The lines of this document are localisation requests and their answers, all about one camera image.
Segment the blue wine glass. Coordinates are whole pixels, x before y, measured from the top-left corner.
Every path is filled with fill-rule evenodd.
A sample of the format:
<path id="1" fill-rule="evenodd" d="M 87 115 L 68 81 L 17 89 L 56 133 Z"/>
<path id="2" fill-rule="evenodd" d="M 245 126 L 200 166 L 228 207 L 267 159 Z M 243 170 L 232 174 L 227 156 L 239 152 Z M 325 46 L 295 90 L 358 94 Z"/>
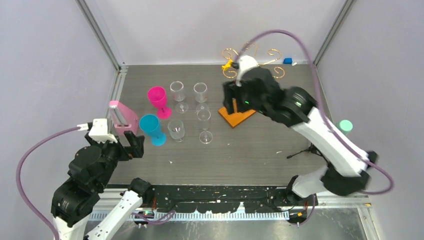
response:
<path id="1" fill-rule="evenodd" d="M 154 114 L 146 114 L 139 120 L 140 129 L 150 137 L 151 143 L 156 146 L 162 146 L 167 136 L 162 132 L 159 118 Z"/>

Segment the clear wine glass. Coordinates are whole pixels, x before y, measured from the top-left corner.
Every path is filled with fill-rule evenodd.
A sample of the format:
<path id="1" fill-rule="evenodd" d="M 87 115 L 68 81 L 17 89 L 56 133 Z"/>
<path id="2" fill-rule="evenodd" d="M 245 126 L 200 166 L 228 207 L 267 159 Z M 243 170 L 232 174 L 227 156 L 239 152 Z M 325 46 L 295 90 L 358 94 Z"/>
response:
<path id="1" fill-rule="evenodd" d="M 180 114 L 186 113 L 189 106 L 185 102 L 186 94 L 184 84 L 181 81 L 173 81 L 169 88 L 172 98 L 176 101 L 175 111 Z"/>
<path id="2" fill-rule="evenodd" d="M 199 112 L 201 110 L 209 110 L 208 106 L 208 86 L 204 82 L 198 82 L 193 87 L 195 101 L 197 106 L 195 111 Z"/>

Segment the pink wine glass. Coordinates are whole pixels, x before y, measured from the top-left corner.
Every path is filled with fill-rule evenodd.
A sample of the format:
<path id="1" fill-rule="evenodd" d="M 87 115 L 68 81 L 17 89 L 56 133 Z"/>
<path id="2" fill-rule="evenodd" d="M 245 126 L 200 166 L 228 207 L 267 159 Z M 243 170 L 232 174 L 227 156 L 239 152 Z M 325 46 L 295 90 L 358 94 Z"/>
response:
<path id="1" fill-rule="evenodd" d="M 147 98 L 156 108 L 156 115 L 160 119 L 168 119 L 172 115 L 172 110 L 167 106 L 168 98 L 166 90 L 161 86 L 154 86 L 147 92 Z"/>

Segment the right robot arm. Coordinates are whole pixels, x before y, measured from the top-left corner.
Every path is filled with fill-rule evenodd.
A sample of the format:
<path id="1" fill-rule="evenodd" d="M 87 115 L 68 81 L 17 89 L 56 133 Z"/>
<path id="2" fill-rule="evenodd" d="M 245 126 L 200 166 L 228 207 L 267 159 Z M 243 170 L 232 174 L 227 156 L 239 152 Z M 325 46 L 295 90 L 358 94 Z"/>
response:
<path id="1" fill-rule="evenodd" d="M 308 139 L 327 159 L 326 167 L 290 180 L 285 192 L 288 203 L 299 205 L 310 195 L 325 191 L 347 196 L 366 188 L 370 175 L 362 160 L 374 163 L 378 155 L 362 149 L 358 149 L 359 156 L 350 152 L 335 136 L 340 131 L 330 130 L 317 102 L 303 88 L 283 89 L 270 70 L 261 67 L 244 73 L 239 84 L 226 81 L 222 87 L 223 105 L 229 114 L 254 110 Z"/>

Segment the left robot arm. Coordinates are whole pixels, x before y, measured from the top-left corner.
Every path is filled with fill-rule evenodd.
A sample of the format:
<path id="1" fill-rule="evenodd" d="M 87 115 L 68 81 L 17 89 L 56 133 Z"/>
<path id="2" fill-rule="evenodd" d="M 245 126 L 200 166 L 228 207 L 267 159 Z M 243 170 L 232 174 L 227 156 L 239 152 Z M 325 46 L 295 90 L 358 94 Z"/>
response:
<path id="1" fill-rule="evenodd" d="M 153 186 L 134 178 L 111 212 L 91 231 L 85 232 L 94 206 L 100 200 L 120 161 L 144 155 L 143 135 L 125 131 L 129 146 L 108 134 L 105 141 L 85 135 L 89 146 L 81 148 L 69 164 L 69 179 L 55 192 L 51 213 L 60 240 L 110 240 L 139 207 L 148 207 L 154 199 Z"/>

